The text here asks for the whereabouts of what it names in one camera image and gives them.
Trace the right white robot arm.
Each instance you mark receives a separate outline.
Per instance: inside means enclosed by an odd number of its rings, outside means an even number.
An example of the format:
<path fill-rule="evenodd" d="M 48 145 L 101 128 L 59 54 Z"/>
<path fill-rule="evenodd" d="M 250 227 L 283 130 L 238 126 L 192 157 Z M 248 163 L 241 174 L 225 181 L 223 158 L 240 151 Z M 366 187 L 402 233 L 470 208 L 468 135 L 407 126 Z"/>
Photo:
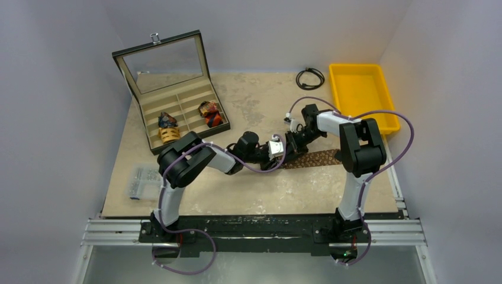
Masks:
<path fill-rule="evenodd" d="M 334 158 L 343 165 L 347 176 L 332 232 L 338 240 L 346 241 L 362 228 L 364 187 L 387 159 L 378 124 L 373 118 L 360 120 L 332 110 L 320 111 L 315 104 L 306 105 L 301 113 L 303 123 L 293 119 L 290 113 L 284 119 L 289 125 L 285 162 L 303 162 L 308 144 L 320 137 L 333 134 L 339 138 L 340 148 Z"/>

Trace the brown floral tie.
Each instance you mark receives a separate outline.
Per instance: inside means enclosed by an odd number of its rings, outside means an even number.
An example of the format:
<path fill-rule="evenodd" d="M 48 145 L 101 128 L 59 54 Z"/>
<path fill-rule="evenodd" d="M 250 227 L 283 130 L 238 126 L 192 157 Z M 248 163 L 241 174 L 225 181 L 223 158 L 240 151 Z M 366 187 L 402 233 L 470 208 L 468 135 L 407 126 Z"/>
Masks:
<path fill-rule="evenodd" d="M 330 149 L 309 152 L 301 155 L 291 161 L 282 164 L 283 169 L 302 169 L 309 167 L 334 166 L 340 165 L 342 162 L 335 158 L 335 154 L 339 149 Z"/>

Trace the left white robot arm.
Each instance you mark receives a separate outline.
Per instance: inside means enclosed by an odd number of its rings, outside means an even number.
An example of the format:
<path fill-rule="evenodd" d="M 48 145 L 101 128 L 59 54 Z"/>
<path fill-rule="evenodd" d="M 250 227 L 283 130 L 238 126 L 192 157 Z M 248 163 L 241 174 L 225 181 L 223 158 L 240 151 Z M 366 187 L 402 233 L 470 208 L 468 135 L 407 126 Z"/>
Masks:
<path fill-rule="evenodd" d="M 255 143 L 256 134 L 245 133 L 233 146 L 222 148 L 205 141 L 193 131 L 165 148 L 157 157 L 162 177 L 153 234 L 162 242 L 176 236 L 179 207 L 185 189 L 209 167 L 226 175 L 244 168 L 256 173 L 270 173 L 286 161 L 287 140 L 274 134 L 264 145 Z"/>

